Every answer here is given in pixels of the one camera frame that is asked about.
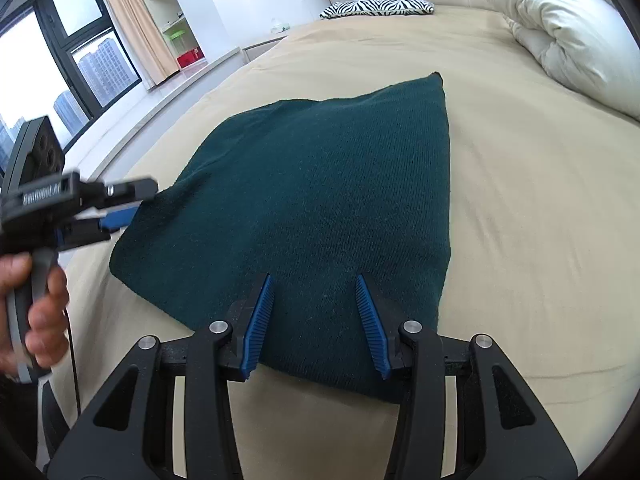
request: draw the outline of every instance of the curtain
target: curtain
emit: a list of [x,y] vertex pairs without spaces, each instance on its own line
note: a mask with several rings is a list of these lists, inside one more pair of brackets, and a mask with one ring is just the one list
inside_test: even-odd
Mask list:
[[143,0],[105,0],[119,32],[154,84],[180,70]]
[[120,38],[120,42],[122,43],[124,50],[126,50],[127,54],[129,54],[129,59],[131,60],[133,67],[136,69],[136,71],[138,72],[138,74],[140,74],[140,77],[142,78],[142,84],[145,86],[147,90],[149,90],[150,88],[153,88],[154,86],[156,86],[156,82],[151,78],[149,72],[146,71],[145,66],[140,62],[140,58],[138,58],[136,51],[129,44],[129,41],[127,40],[127,37],[124,34],[124,31],[122,30],[122,28],[120,27],[120,24],[118,23],[118,20],[116,19],[113,9],[111,9],[109,1],[103,0],[103,2],[104,2],[104,5],[107,7],[107,12],[111,17],[113,28],[115,28],[116,32],[118,33],[118,37]]

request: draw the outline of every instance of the windowsill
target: windowsill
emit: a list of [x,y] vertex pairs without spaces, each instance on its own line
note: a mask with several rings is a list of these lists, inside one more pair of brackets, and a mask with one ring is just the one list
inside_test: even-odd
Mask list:
[[66,154],[65,171],[97,178],[118,152],[181,92],[240,51],[234,48],[213,62],[203,59],[147,91],[140,83],[107,110]]

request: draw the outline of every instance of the beige curtain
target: beige curtain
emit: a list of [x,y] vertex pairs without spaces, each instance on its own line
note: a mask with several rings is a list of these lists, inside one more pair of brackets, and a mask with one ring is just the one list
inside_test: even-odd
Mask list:
[[127,43],[155,84],[180,70],[143,0],[107,0]]

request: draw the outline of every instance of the bed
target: bed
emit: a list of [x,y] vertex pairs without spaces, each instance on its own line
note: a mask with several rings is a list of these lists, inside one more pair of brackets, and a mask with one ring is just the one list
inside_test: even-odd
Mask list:
[[[242,111],[357,96],[439,72],[452,256],[438,332],[494,337],[584,470],[640,386],[640,125],[549,78],[484,0],[431,1],[432,16],[298,28],[205,95],[129,176],[170,186],[206,136]],[[78,251],[67,269],[84,405],[137,339],[190,334],[110,275],[115,241]],[[52,382],[73,421],[68,360]],[[451,406],[454,389],[447,395]],[[395,405],[263,366],[249,382],[231,383],[230,398],[248,480],[383,477]],[[174,458],[184,475],[179,404]],[[447,431],[443,472],[452,472],[454,450]]]

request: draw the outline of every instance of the building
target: building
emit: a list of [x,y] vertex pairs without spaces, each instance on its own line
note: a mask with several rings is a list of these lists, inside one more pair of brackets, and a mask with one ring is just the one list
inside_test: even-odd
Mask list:
[[15,122],[14,126],[12,126],[11,128],[8,128],[9,135],[13,140],[15,140],[18,134],[20,133],[20,128],[24,123],[25,123],[24,117],[21,117]]
[[22,126],[23,123],[24,118],[21,117],[17,123],[14,124],[13,128],[9,128],[4,122],[2,115],[0,115],[0,169],[2,169],[2,174],[6,171],[11,152],[14,149],[15,137],[18,135],[20,126]]
[[53,103],[53,109],[66,126],[66,129],[69,130],[72,137],[75,136],[89,120],[69,90],[65,90],[56,98],[56,101]]
[[78,61],[78,68],[102,106],[106,106],[138,78],[129,68],[113,38]]

